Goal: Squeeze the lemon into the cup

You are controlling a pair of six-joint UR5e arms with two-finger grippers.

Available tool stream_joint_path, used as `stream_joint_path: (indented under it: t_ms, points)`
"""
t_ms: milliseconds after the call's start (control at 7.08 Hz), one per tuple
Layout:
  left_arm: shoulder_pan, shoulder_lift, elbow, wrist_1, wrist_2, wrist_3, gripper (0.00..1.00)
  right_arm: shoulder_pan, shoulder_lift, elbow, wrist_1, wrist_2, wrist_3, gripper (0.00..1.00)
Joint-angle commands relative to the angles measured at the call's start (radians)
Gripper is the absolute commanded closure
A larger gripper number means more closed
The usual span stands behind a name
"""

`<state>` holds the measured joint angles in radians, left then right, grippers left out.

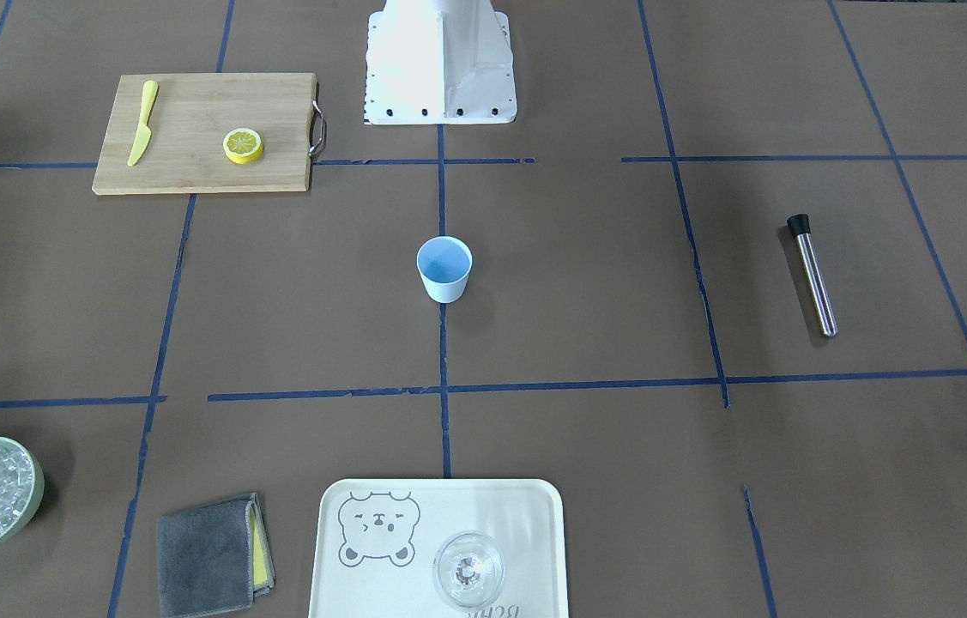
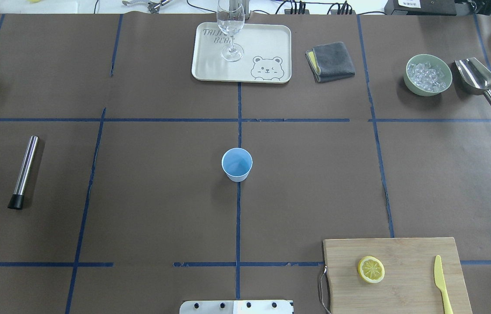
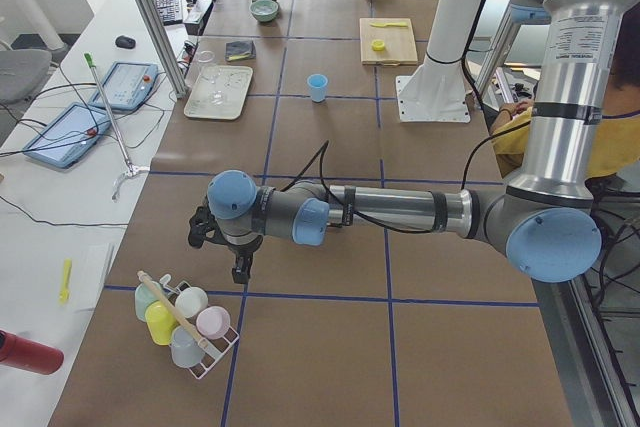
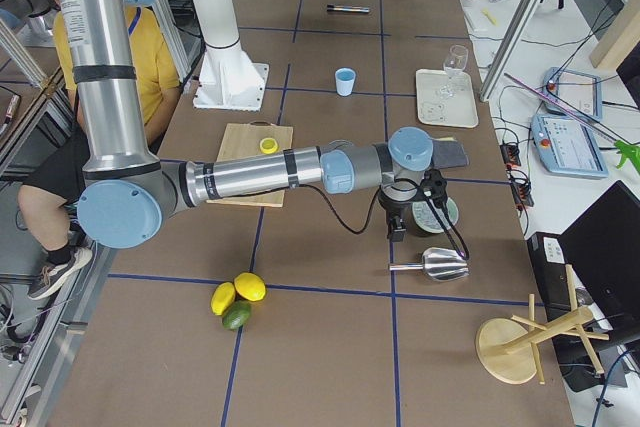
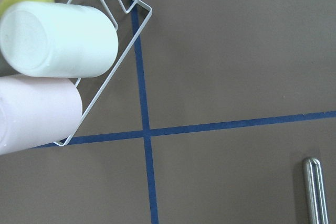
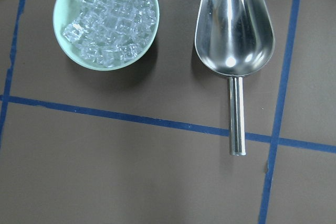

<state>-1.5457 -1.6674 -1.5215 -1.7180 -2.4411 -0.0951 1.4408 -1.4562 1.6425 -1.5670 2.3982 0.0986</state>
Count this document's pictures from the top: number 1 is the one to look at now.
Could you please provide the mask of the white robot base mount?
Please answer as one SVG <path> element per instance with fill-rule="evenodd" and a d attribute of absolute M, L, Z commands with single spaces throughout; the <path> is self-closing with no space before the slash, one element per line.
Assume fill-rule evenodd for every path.
<path fill-rule="evenodd" d="M 366 124 L 516 120 L 511 25 L 491 1 L 388 1 L 366 34 Z"/>

